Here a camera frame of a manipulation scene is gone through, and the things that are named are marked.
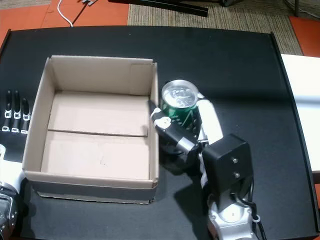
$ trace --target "cardboard box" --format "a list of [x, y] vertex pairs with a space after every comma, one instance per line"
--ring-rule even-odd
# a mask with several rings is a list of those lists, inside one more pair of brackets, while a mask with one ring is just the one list
[[47, 59], [22, 167], [43, 197], [149, 203], [159, 177], [158, 135], [148, 99], [158, 103], [151, 59]]

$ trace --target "white cable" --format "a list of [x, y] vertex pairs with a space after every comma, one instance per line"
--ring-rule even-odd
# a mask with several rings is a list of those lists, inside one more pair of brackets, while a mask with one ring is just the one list
[[66, 20], [66, 21], [70, 24], [71, 27], [73, 27], [74, 25], [72, 24], [72, 22], [71, 22], [68, 18], [66, 18], [66, 17], [62, 14], [62, 12], [60, 11], [60, 4], [61, 4], [61, 2], [62, 2], [62, 0], [59, 1], [58, 6], [56, 7], [56, 9], [58, 10], [60, 16], [61, 16], [64, 20]]

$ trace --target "black table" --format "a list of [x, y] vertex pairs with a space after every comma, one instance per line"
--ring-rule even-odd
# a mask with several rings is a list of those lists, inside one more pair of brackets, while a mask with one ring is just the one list
[[[224, 134], [250, 143], [253, 198], [269, 240], [317, 235], [317, 202], [292, 93], [271, 34], [173, 27], [74, 27], [14, 31], [0, 63], [6, 89], [35, 99], [46, 58], [150, 58], [159, 87], [185, 79], [213, 100]], [[0, 132], [5, 158], [22, 158], [26, 138]], [[161, 157], [149, 205], [41, 198], [26, 183], [28, 213], [18, 234], [37, 239], [209, 239], [199, 176]]]

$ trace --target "black cable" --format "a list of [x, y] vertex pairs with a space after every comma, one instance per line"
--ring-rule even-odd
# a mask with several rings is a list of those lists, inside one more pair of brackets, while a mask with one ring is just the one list
[[252, 198], [253, 198], [253, 194], [254, 194], [254, 187], [255, 187], [255, 181], [254, 181], [254, 179], [252, 179], [250, 190], [248, 193], [248, 201], [249, 202], [252, 202]]
[[[251, 186], [250, 186], [250, 190], [248, 193], [248, 200], [244, 200], [241, 197], [239, 197], [237, 195], [237, 199], [244, 205], [249, 206], [251, 208], [251, 216], [252, 219], [257, 221], [259, 220], [259, 216], [257, 215], [257, 205], [252, 201], [253, 198], [253, 191], [254, 191], [254, 181], [252, 180]], [[261, 223], [261, 220], [257, 223], [260, 233], [261, 233], [261, 237], [262, 240], [267, 240], [267, 236], [264, 230], [264, 227]], [[252, 231], [255, 233], [255, 235], [257, 235], [257, 227], [256, 227], [256, 223], [253, 221], [252, 222]]]
[[262, 225], [261, 220], [257, 224], [258, 224], [258, 227], [260, 229], [260, 233], [261, 233], [262, 239], [263, 240], [267, 240], [267, 236], [266, 236], [266, 233], [265, 233], [265, 230], [264, 230], [264, 226]]
[[[254, 194], [254, 188], [255, 188], [255, 181], [254, 181], [254, 179], [252, 179], [250, 190], [249, 190], [249, 193], [248, 193], [248, 201], [249, 202], [252, 202], [253, 194]], [[254, 232], [255, 235], [257, 235], [257, 224], [254, 221], [252, 222], [252, 231]]]

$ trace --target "soda can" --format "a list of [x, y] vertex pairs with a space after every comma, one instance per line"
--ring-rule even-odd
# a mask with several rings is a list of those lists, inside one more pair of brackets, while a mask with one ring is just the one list
[[192, 131], [198, 93], [197, 87], [189, 81], [182, 79], [170, 81], [161, 91], [161, 109], [172, 122]]

